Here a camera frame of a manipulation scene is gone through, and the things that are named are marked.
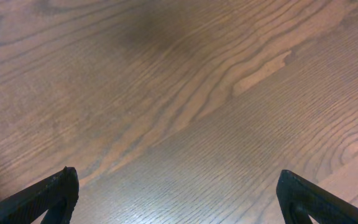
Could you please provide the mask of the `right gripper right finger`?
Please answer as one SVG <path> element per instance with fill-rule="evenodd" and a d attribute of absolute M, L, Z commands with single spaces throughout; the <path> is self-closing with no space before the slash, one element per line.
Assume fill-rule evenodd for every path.
<path fill-rule="evenodd" d="M 357 207 L 290 170 L 281 171 L 276 194 L 286 224 L 358 224 Z"/>

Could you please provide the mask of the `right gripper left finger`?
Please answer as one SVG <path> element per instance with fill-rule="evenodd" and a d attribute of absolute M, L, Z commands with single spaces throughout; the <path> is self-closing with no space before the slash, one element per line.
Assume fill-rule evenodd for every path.
<path fill-rule="evenodd" d="M 0 201 L 0 223 L 69 223 L 79 199 L 74 167 L 63 170 Z"/>

